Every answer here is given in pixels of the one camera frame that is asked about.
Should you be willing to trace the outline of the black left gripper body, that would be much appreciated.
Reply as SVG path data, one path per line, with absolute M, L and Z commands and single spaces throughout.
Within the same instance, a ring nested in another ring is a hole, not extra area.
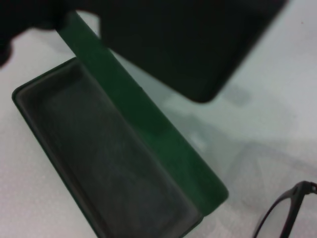
M 105 0 L 104 43 L 188 99 L 223 88 L 283 0 Z

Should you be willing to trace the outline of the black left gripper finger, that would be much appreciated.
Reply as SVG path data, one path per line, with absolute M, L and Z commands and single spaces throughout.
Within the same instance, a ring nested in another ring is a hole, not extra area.
M 63 28 L 69 13 L 83 10 L 99 14 L 98 0 L 2 0 L 0 2 L 0 65 L 9 60 L 11 41 L 30 28 Z

